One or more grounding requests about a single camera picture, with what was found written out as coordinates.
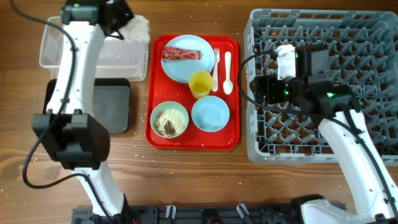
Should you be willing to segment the white napkin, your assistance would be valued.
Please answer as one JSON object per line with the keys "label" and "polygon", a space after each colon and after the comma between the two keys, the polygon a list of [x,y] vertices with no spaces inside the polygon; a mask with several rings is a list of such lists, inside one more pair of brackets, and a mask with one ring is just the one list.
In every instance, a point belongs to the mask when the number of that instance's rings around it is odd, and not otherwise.
{"label": "white napkin", "polygon": [[135,15],[134,18],[129,20],[119,31],[126,40],[139,39],[147,43],[150,42],[149,21],[144,16]]}

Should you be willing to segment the red snack wrapper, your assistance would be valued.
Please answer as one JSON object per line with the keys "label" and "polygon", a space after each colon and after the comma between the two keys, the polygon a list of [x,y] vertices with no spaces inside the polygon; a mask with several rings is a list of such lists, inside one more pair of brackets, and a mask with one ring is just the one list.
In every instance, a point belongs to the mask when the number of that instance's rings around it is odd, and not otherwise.
{"label": "red snack wrapper", "polygon": [[201,51],[166,46],[162,51],[161,59],[162,60],[200,60]]}

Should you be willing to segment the yellow plastic cup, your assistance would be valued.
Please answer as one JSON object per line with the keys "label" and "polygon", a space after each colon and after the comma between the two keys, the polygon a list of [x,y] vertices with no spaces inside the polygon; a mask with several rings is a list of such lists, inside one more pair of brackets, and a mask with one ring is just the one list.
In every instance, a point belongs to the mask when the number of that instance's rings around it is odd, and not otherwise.
{"label": "yellow plastic cup", "polygon": [[188,85],[192,95],[196,99],[200,99],[209,95],[213,86],[213,79],[208,72],[198,71],[191,75]]}

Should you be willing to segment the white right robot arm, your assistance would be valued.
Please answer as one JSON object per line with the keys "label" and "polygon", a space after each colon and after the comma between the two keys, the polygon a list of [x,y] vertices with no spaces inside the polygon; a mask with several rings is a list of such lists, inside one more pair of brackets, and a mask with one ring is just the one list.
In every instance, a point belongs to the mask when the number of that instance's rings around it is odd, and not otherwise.
{"label": "white right robot arm", "polygon": [[266,54],[278,64],[276,75],[256,77],[248,101],[277,112],[289,102],[308,116],[331,147],[349,185],[356,214],[321,196],[296,198],[297,223],[397,223],[397,184],[368,133],[359,101],[348,85],[334,85],[325,45],[281,45]]}

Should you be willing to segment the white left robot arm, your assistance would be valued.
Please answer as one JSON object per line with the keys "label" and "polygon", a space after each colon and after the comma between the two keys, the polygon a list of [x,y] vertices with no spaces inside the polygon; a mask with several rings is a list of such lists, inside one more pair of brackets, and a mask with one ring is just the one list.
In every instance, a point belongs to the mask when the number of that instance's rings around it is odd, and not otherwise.
{"label": "white left robot arm", "polygon": [[51,160],[71,171],[85,188],[95,223],[132,223],[134,214],[116,185],[107,158],[108,130],[94,118],[95,72],[104,40],[134,14],[126,1],[67,1],[61,10],[64,34],[57,82],[32,129]]}

